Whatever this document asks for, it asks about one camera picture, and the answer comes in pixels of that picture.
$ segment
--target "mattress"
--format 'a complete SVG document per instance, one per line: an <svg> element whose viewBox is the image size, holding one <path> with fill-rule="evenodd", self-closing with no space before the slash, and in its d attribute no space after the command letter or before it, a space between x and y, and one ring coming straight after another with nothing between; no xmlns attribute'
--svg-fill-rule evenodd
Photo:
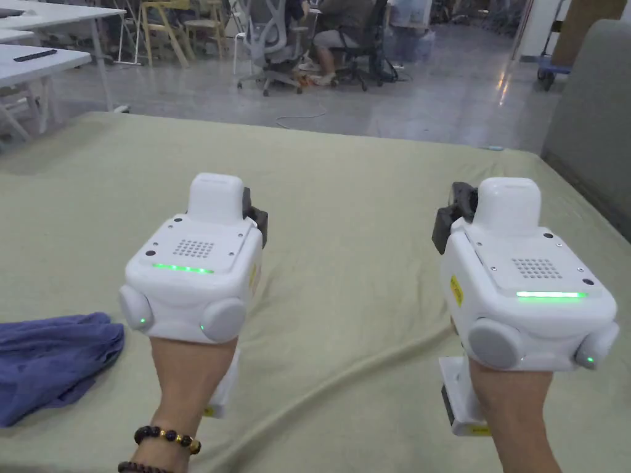
<svg viewBox="0 0 631 473"><path fill-rule="evenodd" d="M88 114L0 157L2 321L122 316L124 266L187 205L199 172L240 176L269 212L256 298L225 419L205 419L193 473L500 472L493 442L451 434L439 356L460 355L431 234L453 181L529 177L542 225L614 294L602 369L555 376L545 418L564 471L631 462L631 247L537 156L140 115ZM159 400L149 343L76 404L0 431L0 470L110 473Z"/></svg>

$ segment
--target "handheld device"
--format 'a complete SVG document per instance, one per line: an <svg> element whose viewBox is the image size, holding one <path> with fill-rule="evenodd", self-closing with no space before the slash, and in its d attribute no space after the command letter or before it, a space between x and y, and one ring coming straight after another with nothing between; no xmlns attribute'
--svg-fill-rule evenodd
<svg viewBox="0 0 631 473"><path fill-rule="evenodd" d="M595 370L619 327L616 302L550 229L530 179L456 182L432 240L440 285L466 352L440 358L445 407L456 435L489 435L468 357L498 370Z"/></svg>
<svg viewBox="0 0 631 473"><path fill-rule="evenodd" d="M241 179L199 174L187 212L166 220L127 263L119 300L129 326L187 342L236 338L261 276L267 224ZM223 417L238 361L239 350L208 415Z"/></svg>

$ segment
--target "leg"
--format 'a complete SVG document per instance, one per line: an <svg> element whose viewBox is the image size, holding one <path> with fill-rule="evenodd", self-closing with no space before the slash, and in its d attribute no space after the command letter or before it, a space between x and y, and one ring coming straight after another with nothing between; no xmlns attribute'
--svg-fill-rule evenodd
<svg viewBox="0 0 631 473"><path fill-rule="evenodd" d="M140 16L143 17L144 29L144 46L147 50L147 58L149 59L149 67L153 67L153 54L151 54L151 32L149 31L149 21L147 20L147 7L141 4Z"/></svg>
<svg viewBox="0 0 631 473"><path fill-rule="evenodd" d="M112 101L110 86L107 83L105 61L103 61L103 51L101 50L101 41L98 36L97 21L90 20L90 26L92 29L92 42L94 43L94 51L97 55L98 72L101 75L101 82L103 83L103 90L105 92L105 105L107 106L107 111L111 112L114 110L114 102Z"/></svg>

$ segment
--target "wheel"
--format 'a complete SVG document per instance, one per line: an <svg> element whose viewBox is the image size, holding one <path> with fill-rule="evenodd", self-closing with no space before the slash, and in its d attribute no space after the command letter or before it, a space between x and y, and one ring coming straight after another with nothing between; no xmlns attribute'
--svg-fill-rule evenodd
<svg viewBox="0 0 631 473"><path fill-rule="evenodd" d="M553 73L547 73L545 79L543 80L543 89L547 92L550 90L550 88L552 87L552 84L554 83L554 79L557 77L556 74Z"/></svg>

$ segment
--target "white table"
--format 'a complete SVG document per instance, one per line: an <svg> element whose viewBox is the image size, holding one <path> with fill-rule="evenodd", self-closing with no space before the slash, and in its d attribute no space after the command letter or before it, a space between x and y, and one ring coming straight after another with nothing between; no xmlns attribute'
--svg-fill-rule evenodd
<svg viewBox="0 0 631 473"><path fill-rule="evenodd" d="M33 37L35 37L35 33L32 31L0 30L0 44L12 43Z"/></svg>
<svg viewBox="0 0 631 473"><path fill-rule="evenodd" d="M18 84L29 84L34 81L42 81L42 96L40 98L41 113L35 103L35 96L28 86L28 105L31 114L38 124L39 133L46 131L49 109L52 118L58 124L62 122L61 113L52 91L50 76L81 66L91 61L89 52L71 51L67 49L57 49L52 55L38 57L24 62L16 62L15 57L28 54L36 54L50 48L21 45L0 45L0 87L14 86ZM12 113L0 102L0 116L11 124L15 131L26 141L31 139L31 135L15 119Z"/></svg>
<svg viewBox="0 0 631 473"><path fill-rule="evenodd" d="M89 21L92 32L92 41L97 57L98 71L101 75L103 90L105 92L105 102L107 110L124 112L128 106L121 106L114 109L114 101L110 92L109 84L105 73L105 63L103 61L103 51L98 36L97 19L106 16L124 15L125 10L113 8L94 8L89 6L64 5L55 3L40 3L27 0L2 0L3 8L13 8L24 10L21 16L10 16L0 18L0 28L10 30L39 30L47 26L65 25L79 21Z"/></svg>

